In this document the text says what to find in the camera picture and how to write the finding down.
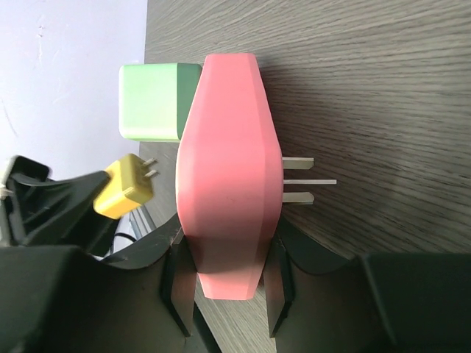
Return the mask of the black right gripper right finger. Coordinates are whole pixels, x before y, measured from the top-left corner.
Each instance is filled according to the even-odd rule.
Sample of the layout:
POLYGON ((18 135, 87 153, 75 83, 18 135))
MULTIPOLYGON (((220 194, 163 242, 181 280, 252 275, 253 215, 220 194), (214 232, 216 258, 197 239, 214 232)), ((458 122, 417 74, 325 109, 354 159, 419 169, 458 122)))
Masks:
POLYGON ((263 270, 278 352, 468 352, 470 256, 346 259, 284 218, 263 270))

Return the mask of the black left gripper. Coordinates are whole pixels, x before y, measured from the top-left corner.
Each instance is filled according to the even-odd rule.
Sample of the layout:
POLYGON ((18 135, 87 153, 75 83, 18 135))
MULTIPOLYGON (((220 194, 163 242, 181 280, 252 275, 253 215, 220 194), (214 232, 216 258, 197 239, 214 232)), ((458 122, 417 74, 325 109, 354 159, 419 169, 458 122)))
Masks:
POLYGON ((109 251, 114 220, 93 201, 110 181, 104 171, 53 181, 50 168, 21 155, 1 172, 1 246, 74 245, 91 254, 109 251))

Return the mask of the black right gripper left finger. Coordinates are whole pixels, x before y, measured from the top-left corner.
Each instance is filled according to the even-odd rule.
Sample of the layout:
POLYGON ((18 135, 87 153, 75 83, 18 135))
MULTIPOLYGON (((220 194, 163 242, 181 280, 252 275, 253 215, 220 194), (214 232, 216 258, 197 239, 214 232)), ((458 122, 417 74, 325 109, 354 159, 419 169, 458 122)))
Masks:
POLYGON ((177 217, 112 256, 75 246, 1 249, 3 352, 182 352, 195 273, 171 300, 185 243, 177 217))

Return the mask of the yellow cube plug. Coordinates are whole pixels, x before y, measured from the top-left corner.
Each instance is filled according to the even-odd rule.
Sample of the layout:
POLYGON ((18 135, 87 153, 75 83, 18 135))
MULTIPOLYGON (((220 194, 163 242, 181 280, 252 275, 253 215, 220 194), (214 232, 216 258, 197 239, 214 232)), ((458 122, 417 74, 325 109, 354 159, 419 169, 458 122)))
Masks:
POLYGON ((105 217, 119 219, 151 200, 152 177, 158 174, 152 166, 156 163, 156 159, 142 160, 127 154, 109 165, 105 172, 110 181, 94 199, 93 209, 105 217))

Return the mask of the green cube plug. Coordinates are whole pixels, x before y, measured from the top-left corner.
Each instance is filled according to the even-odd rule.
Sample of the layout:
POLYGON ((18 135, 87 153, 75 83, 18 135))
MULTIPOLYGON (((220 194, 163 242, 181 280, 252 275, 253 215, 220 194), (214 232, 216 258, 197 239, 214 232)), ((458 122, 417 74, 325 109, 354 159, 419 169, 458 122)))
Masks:
POLYGON ((121 136, 180 142, 201 73, 201 65, 190 63, 123 65, 118 75, 121 136))

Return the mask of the pink triangular power socket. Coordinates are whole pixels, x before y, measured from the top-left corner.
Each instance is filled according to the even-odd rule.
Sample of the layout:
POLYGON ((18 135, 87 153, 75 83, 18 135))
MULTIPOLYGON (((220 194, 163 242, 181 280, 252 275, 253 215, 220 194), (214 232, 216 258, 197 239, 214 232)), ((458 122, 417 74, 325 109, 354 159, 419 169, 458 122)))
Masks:
POLYGON ((177 153, 176 201, 204 295, 255 295, 283 204, 311 204, 285 192, 286 169, 311 158, 284 157, 256 56, 205 58, 177 153))

